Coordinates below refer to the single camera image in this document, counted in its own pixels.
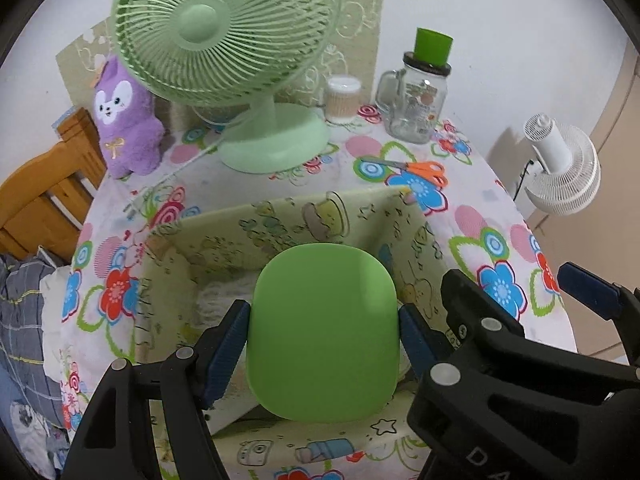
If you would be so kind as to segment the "green cup on jar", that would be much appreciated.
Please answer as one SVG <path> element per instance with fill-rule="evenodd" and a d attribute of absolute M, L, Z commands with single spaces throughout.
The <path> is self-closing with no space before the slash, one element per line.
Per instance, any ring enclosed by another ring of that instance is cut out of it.
<path fill-rule="evenodd" d="M 422 63 L 445 66 L 454 40 L 441 32 L 427 28 L 416 30 L 413 57 Z"/>

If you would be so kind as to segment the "plaid blue bedding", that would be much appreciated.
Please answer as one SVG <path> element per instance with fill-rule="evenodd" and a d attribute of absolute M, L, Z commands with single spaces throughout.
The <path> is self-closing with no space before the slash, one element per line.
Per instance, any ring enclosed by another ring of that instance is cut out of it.
<path fill-rule="evenodd" d="M 62 474 L 70 448 L 60 385 L 44 370 L 40 281 L 52 272 L 38 257 L 1 257 L 1 428 L 43 479 Z"/>

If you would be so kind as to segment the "white floor fan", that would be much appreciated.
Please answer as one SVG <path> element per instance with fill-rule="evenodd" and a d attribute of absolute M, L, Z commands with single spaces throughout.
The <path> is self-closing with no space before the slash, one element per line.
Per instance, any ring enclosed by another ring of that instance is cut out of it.
<path fill-rule="evenodd" d="M 535 157 L 523 168 L 513 199 L 524 192 L 544 214 L 567 217 L 586 209 L 599 191 L 602 171 L 590 136 L 575 126 L 560 127 L 547 114 L 525 123 L 524 138 Z"/>

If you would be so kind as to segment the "cotton swab container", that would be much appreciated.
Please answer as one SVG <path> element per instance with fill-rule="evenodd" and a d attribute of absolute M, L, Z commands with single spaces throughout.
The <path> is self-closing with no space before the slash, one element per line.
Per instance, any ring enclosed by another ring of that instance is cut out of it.
<path fill-rule="evenodd" d="M 334 125 L 350 124 L 360 107 L 361 82 L 350 75 L 333 75 L 323 92 L 326 120 Z"/>

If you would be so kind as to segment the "beige cartoon placemat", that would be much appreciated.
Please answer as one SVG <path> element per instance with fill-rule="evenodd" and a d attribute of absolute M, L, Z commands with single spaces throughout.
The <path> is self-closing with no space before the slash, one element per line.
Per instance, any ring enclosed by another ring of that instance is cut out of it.
<path fill-rule="evenodd" d="M 112 0 L 106 1 L 107 18 L 99 21 L 55 55 L 65 89 L 73 105 L 91 110 L 92 83 L 98 69 L 114 51 L 112 41 Z M 341 14 L 326 50 L 302 76 L 277 94 L 277 101 L 305 105 L 321 105 L 322 92 L 329 76 L 352 75 L 361 84 L 361 102 L 370 100 L 374 86 L 376 59 L 384 0 L 341 0 Z M 156 114 L 171 132 L 196 125 L 217 131 L 244 112 L 247 106 L 235 108 L 196 108 L 170 104 L 157 98 Z"/>

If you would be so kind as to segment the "glass mason jar mug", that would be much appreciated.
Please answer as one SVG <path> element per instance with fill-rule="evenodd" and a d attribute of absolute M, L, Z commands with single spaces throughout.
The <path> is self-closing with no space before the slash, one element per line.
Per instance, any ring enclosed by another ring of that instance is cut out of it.
<path fill-rule="evenodd" d="M 399 70 L 382 73 L 374 102 L 387 133 L 395 139 L 425 144 L 439 121 L 448 93 L 451 66 L 418 61 L 405 52 Z"/>

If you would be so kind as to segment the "green rounded case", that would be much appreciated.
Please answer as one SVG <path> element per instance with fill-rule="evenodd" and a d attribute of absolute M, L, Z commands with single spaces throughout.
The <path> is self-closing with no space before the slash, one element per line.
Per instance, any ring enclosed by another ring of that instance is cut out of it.
<path fill-rule="evenodd" d="M 352 422 L 381 411 L 398 383 L 399 347 L 395 285 L 368 252 L 300 245 L 259 273 L 246 377 L 272 414 Z"/>

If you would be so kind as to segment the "yellow cartoon fabric storage box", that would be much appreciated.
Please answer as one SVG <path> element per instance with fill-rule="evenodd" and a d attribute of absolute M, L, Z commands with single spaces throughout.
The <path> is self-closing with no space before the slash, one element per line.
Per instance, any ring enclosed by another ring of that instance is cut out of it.
<path fill-rule="evenodd" d="M 428 449 L 407 422 L 397 310 L 446 326 L 427 211 L 447 206 L 424 184 L 388 182 L 153 229 L 139 363 L 194 344 L 236 300 L 250 305 L 238 364 L 205 415 L 230 478 L 416 478 Z"/>

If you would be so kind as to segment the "wooden chair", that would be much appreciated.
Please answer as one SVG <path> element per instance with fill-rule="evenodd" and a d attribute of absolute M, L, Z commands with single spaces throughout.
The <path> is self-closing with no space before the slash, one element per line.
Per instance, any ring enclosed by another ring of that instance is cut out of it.
<path fill-rule="evenodd" d="M 61 140 L 25 162 L 1 185 L 1 252 L 17 259 L 38 248 L 69 262 L 75 253 L 92 196 L 106 174 L 98 129 L 84 108 L 58 125 Z"/>

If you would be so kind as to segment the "orange handled scissors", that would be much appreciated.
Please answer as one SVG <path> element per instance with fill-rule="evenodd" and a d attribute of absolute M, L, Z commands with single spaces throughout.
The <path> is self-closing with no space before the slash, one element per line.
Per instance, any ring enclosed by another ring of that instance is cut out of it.
<path fill-rule="evenodd" d="M 448 179 L 445 176 L 445 167 L 439 162 L 427 160 L 426 162 L 393 162 L 392 160 L 380 159 L 372 156 L 363 156 L 364 162 L 373 162 L 382 166 L 405 170 L 433 183 L 440 188 L 446 188 Z"/>

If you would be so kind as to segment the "floral tablecloth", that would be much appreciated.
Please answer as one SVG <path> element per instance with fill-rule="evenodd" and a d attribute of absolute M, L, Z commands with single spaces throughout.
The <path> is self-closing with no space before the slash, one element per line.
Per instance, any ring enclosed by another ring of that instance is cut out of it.
<path fill-rule="evenodd" d="M 576 350 L 558 284 L 532 231 L 485 159 L 451 122 L 431 140 L 393 140 L 371 105 L 346 126 L 330 127 L 324 150 L 293 169 L 241 174 L 221 163 L 214 128 L 171 133 L 162 164 L 152 174 L 123 181 L 108 176 L 93 200 L 73 255 L 61 304 L 64 426 L 80 426 L 94 389 L 114 359 L 136 359 L 142 324 L 138 309 L 145 245 L 153 229 L 180 219 L 262 200 L 347 192 L 388 182 L 424 184 L 447 201 L 430 209 L 436 259 L 480 284 L 527 336 Z M 445 167 L 446 188 L 405 170 L 364 162 L 432 160 Z"/>

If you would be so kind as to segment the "green desk fan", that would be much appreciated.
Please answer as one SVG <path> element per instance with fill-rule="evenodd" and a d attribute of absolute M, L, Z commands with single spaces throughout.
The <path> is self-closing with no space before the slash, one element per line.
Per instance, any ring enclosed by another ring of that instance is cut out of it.
<path fill-rule="evenodd" d="M 120 60 L 156 96 L 192 107 L 246 106 L 217 152 L 244 174 L 318 156 L 329 129 L 276 93 L 322 55 L 341 0 L 113 0 Z"/>

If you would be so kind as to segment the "purple plush toy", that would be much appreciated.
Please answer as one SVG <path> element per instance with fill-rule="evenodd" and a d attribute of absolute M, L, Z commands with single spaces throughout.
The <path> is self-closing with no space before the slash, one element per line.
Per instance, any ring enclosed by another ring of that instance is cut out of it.
<path fill-rule="evenodd" d="M 160 166 L 165 127 L 154 96 L 110 55 L 94 85 L 93 118 L 108 173 L 113 179 L 146 176 Z"/>

